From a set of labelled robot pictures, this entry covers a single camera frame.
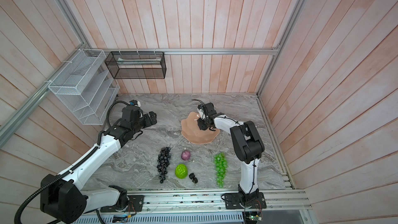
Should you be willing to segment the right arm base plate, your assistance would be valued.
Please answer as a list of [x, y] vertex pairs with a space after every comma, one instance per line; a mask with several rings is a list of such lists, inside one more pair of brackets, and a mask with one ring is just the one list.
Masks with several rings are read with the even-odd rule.
[[256, 191], [246, 195], [241, 192], [227, 193], [221, 196], [226, 209], [266, 209], [267, 205], [262, 192]]

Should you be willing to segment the green circuit board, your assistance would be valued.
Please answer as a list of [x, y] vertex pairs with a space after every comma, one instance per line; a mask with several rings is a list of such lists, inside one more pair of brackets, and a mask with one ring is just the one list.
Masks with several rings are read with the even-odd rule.
[[252, 213], [246, 212], [244, 216], [244, 221], [246, 224], [257, 224], [262, 220], [262, 217], [259, 215], [253, 215]]

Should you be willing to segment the peach scalloped fruit bowl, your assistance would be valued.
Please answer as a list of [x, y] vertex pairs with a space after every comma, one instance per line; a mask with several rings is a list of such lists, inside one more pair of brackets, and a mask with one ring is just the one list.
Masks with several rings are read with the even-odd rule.
[[181, 121], [181, 134], [189, 142], [196, 145], [204, 145], [211, 143], [220, 133], [220, 130], [203, 131], [198, 126], [200, 115], [196, 112], [191, 112], [186, 119]]

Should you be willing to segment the green grape bunch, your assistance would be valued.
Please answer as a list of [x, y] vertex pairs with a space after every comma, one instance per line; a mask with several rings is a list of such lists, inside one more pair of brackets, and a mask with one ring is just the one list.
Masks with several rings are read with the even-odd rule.
[[219, 188], [224, 187], [224, 180], [226, 178], [228, 162], [223, 152], [214, 156], [214, 165], [216, 169], [216, 184]]

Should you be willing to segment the dark purple grape bunch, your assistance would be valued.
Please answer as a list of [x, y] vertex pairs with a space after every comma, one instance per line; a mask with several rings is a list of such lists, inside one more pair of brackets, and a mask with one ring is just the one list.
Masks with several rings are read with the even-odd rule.
[[170, 147], [163, 147], [158, 154], [158, 164], [157, 170], [159, 173], [159, 181], [160, 183], [164, 183], [166, 180], [166, 176], [168, 174], [168, 167], [170, 165], [170, 158], [171, 158], [171, 148]]

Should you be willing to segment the purple fake fig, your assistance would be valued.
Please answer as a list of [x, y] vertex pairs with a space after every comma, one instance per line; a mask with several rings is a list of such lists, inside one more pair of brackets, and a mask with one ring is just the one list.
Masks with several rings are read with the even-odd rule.
[[189, 151], [189, 150], [184, 150], [182, 153], [181, 153], [181, 159], [182, 160], [184, 160], [184, 161], [188, 161], [189, 159], [190, 159], [190, 157], [191, 157], [191, 152]]

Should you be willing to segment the aluminium front rail frame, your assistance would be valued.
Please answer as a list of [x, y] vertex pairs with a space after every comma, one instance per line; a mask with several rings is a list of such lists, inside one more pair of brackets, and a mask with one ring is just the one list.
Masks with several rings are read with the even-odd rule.
[[[261, 190], [263, 197], [247, 207], [237, 210], [266, 211], [312, 209], [304, 190]], [[136, 190], [129, 196], [143, 196], [141, 214], [227, 212], [224, 194], [229, 191], [214, 190]]]

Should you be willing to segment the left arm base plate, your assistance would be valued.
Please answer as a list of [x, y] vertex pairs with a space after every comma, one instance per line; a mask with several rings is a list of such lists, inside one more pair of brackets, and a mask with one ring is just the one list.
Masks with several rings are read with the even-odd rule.
[[105, 206], [100, 209], [101, 213], [135, 213], [141, 212], [144, 204], [144, 195], [127, 195], [118, 200], [115, 205]]

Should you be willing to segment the small black berry cluster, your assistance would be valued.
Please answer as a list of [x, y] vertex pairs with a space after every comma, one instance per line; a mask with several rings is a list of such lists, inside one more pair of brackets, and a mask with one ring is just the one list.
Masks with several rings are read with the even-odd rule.
[[196, 178], [194, 173], [189, 174], [189, 178], [192, 180], [194, 184], [198, 183], [198, 179]]

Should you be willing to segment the green fake lime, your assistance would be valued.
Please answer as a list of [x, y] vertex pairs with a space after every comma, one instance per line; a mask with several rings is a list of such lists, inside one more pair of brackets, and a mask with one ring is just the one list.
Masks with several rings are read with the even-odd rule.
[[188, 176], [188, 168], [185, 164], [179, 164], [175, 169], [175, 175], [179, 179], [184, 179]]

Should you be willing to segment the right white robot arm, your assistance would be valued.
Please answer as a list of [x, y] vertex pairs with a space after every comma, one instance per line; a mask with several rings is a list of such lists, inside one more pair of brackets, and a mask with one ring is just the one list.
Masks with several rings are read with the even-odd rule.
[[212, 103], [198, 100], [197, 120], [199, 129], [221, 130], [231, 136], [234, 152], [241, 161], [241, 177], [238, 191], [244, 197], [251, 197], [259, 192], [257, 183], [258, 165], [265, 151], [263, 141], [252, 121], [238, 121], [223, 113], [216, 112]]

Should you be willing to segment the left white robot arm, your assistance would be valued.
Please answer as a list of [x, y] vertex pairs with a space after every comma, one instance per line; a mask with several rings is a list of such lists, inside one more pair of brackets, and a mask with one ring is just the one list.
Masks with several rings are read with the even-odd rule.
[[96, 144], [88, 152], [58, 175], [48, 175], [41, 181], [40, 210], [71, 224], [82, 214], [98, 212], [104, 207], [117, 212], [128, 209], [127, 191], [119, 186], [89, 191], [83, 191], [83, 187], [111, 155], [156, 123], [156, 113], [143, 113], [138, 101], [126, 103], [121, 118], [99, 133]]

